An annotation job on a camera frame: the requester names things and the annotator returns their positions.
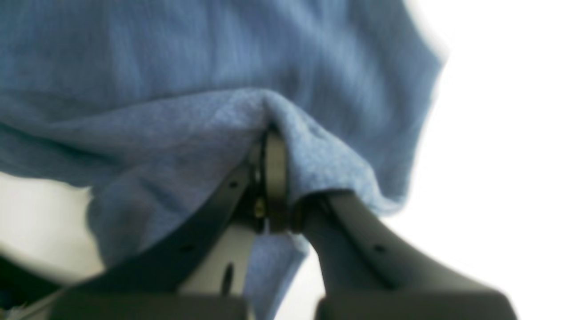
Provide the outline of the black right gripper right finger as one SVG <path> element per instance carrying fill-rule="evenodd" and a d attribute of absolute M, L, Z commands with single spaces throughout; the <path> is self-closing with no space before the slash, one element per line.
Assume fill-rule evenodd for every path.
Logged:
<path fill-rule="evenodd" d="M 308 195 L 292 225 L 325 284 L 317 320 L 516 320 L 508 298 L 431 259 L 346 190 Z"/>

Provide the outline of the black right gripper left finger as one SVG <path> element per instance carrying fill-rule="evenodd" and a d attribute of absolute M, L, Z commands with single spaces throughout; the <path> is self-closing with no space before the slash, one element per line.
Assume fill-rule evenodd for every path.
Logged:
<path fill-rule="evenodd" d="M 284 232 L 287 148 L 268 129 L 169 236 L 58 298 L 51 320 L 252 320 L 242 297 L 256 236 Z"/>

